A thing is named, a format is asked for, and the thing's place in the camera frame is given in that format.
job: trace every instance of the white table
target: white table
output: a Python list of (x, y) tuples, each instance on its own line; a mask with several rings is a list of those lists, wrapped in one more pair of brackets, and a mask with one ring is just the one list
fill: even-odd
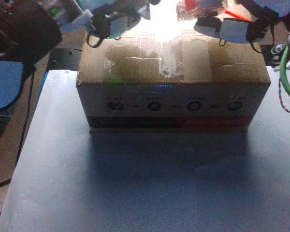
[(0, 232), (290, 231), (290, 114), (270, 75), (247, 135), (90, 135), (76, 73), (51, 72)]

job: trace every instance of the printed icon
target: printed icon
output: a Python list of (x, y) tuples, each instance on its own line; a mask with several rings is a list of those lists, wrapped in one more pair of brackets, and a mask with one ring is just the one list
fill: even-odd
[(118, 101), (118, 102), (109, 102), (107, 104), (107, 107), (110, 108), (111, 110), (124, 110), (124, 105)]
[(152, 101), (150, 104), (148, 104), (147, 108), (151, 111), (158, 111), (162, 108), (162, 105), (160, 102)]
[(239, 110), (242, 108), (243, 104), (240, 101), (234, 101), (228, 106), (228, 110)]
[(202, 104), (199, 101), (192, 101), (187, 105), (187, 108), (191, 111), (200, 110), (201, 107), (202, 107)]

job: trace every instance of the brown cardboard box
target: brown cardboard box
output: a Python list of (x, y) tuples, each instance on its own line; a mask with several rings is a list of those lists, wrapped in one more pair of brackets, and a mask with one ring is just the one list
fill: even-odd
[(221, 47), (193, 24), (159, 33), (153, 23), (161, 19), (96, 49), (84, 43), (77, 89), (90, 127), (246, 131), (270, 85), (262, 55), (249, 44)]

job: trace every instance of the brown floor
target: brown floor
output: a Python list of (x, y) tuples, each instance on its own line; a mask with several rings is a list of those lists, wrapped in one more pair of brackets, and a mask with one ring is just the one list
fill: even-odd
[[(58, 45), (58, 47), (82, 49), (84, 36), (85, 36), (84, 28), (81, 28), (73, 33), (69, 34), (65, 33), (63, 35), (63, 41)], [(37, 71), (35, 74), (34, 87), (30, 106), (31, 111), (26, 132), (29, 129), (29, 125), (32, 120), (35, 107), (37, 104), (38, 96), (40, 94), (40, 89), (46, 65), (48, 62), (48, 57), (49, 55), (45, 56), (36, 65)], [(18, 102), (16, 103), (14, 114), (4, 134), (0, 138), (0, 182), (11, 178), (14, 172), (15, 160), (27, 112), (29, 86), (30, 86), (30, 77), (27, 79), (23, 93), (20, 96)], [(0, 188), (0, 210), (2, 209), (7, 190), (8, 186)]]

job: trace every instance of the circular icon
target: circular icon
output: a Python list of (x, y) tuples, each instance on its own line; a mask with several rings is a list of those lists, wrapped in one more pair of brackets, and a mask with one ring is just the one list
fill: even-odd
[(187, 108), (191, 111), (200, 110), (201, 107), (202, 104), (199, 101), (192, 101), (187, 105)]
[(228, 106), (228, 110), (239, 110), (242, 106), (243, 104), (240, 101), (235, 101)]
[(151, 111), (158, 111), (162, 108), (162, 105), (160, 102), (152, 101), (150, 104), (148, 104), (147, 108)]

